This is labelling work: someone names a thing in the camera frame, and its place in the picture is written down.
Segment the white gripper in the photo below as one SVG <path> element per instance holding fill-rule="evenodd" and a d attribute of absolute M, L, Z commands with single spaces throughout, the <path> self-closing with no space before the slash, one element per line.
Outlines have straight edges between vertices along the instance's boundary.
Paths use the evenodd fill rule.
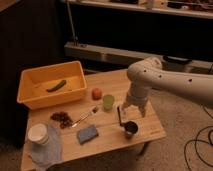
<path fill-rule="evenodd" d="M 120 106 L 121 113 L 125 113 L 125 109 L 131 105 L 139 107 L 139 111 L 141 117 L 144 118 L 146 116 L 145 105 L 148 101 L 148 93 L 147 92 L 139 92 L 138 94 L 133 94 L 128 92 L 126 95 L 125 103 Z"/>

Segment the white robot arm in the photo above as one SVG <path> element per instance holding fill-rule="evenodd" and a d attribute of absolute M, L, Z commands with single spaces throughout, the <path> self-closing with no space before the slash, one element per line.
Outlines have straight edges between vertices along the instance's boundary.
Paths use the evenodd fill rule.
<path fill-rule="evenodd" d="M 131 105 L 137 106 L 145 116 L 145 106 L 151 88 L 164 90 L 213 108 L 213 75 L 165 71 L 161 61 L 149 57 L 131 64 L 127 69 L 130 87 L 120 107 L 124 112 Z"/>

